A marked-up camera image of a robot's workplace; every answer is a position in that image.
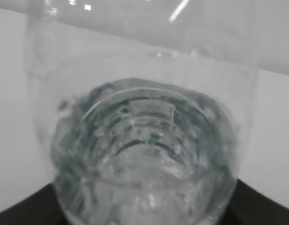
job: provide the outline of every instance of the dark base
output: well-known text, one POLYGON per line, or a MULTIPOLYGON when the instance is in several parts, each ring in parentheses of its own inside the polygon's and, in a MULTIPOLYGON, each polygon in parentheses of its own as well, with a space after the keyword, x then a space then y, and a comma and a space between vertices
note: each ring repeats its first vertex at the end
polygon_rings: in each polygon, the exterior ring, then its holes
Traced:
MULTIPOLYGON (((47 185, 0 213, 0 225, 68 225, 53 188, 47 185)), ((289 225, 289 210, 239 181, 218 225, 289 225)))

